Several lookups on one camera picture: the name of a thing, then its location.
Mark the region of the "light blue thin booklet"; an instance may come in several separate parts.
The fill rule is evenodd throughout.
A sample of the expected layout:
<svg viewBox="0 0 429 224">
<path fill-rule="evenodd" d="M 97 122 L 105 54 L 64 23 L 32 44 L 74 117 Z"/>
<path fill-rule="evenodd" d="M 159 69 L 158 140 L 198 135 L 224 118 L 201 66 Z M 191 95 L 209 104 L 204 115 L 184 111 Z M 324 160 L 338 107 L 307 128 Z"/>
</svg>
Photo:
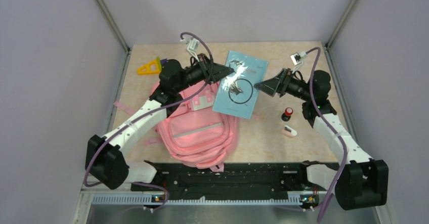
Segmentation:
<svg viewBox="0 0 429 224">
<path fill-rule="evenodd" d="M 254 85 L 263 81 L 268 64 L 256 57 L 229 51 L 225 65 L 234 72 L 220 81 L 212 110 L 250 119 L 259 94 Z"/>
</svg>

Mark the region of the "pink student backpack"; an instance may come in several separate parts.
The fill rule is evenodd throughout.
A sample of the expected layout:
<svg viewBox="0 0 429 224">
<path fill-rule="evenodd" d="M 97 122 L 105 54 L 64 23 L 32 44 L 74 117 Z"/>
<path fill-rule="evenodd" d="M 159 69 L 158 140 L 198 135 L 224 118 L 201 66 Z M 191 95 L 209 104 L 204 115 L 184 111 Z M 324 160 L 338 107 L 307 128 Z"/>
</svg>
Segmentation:
<svg viewBox="0 0 429 224">
<path fill-rule="evenodd" d="M 223 171 L 224 161 L 238 145 L 241 118 L 212 110 L 218 88 L 219 83 L 208 84 L 152 128 L 172 158 L 186 166 Z"/>
</svg>

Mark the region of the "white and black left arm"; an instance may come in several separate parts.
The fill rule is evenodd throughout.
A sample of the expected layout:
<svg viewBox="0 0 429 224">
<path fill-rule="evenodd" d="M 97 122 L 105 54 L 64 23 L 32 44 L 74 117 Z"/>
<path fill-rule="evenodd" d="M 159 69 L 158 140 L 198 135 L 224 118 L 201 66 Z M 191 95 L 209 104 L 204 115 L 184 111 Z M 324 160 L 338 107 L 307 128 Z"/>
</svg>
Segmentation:
<svg viewBox="0 0 429 224">
<path fill-rule="evenodd" d="M 235 72 L 233 68 L 215 63 L 212 56 L 199 54 L 199 61 L 183 68 L 176 59 L 168 59 L 159 74 L 159 84 L 140 109 L 123 124 L 104 136 L 88 140 L 83 184 L 89 175 L 114 190 L 121 186 L 130 172 L 125 153 L 150 129 L 169 118 L 179 106 L 197 96 L 208 84 L 217 83 Z"/>
</svg>

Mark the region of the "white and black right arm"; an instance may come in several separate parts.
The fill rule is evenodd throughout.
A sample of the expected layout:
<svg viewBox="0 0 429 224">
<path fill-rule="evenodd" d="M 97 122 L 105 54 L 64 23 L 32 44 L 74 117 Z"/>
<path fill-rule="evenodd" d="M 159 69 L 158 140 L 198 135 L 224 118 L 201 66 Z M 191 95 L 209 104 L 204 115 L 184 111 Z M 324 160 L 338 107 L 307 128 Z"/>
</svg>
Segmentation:
<svg viewBox="0 0 429 224">
<path fill-rule="evenodd" d="M 305 82 L 294 78 L 291 69 L 282 69 L 254 87 L 272 97 L 290 94 L 303 100 L 304 119 L 322 136 L 339 163 L 337 170 L 316 161 L 302 163 L 302 172 L 296 176 L 300 188 L 323 187 L 344 210 L 383 206 L 388 197 L 389 167 L 366 153 L 342 125 L 328 99 L 330 80 L 323 70 L 313 71 Z"/>
</svg>

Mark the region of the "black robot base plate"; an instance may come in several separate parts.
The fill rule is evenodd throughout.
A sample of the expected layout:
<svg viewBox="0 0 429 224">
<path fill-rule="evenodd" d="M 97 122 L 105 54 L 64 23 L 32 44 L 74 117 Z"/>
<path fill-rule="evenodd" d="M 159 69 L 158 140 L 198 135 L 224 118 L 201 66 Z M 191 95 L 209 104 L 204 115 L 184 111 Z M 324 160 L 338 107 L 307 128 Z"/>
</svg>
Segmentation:
<svg viewBox="0 0 429 224">
<path fill-rule="evenodd" d="M 198 169 L 179 163 L 155 163 L 157 174 L 151 187 L 131 185 L 143 192 L 160 186 L 170 200 L 286 200 L 293 191 L 321 193 L 304 180 L 301 163 L 227 163 L 224 171 Z"/>
</svg>

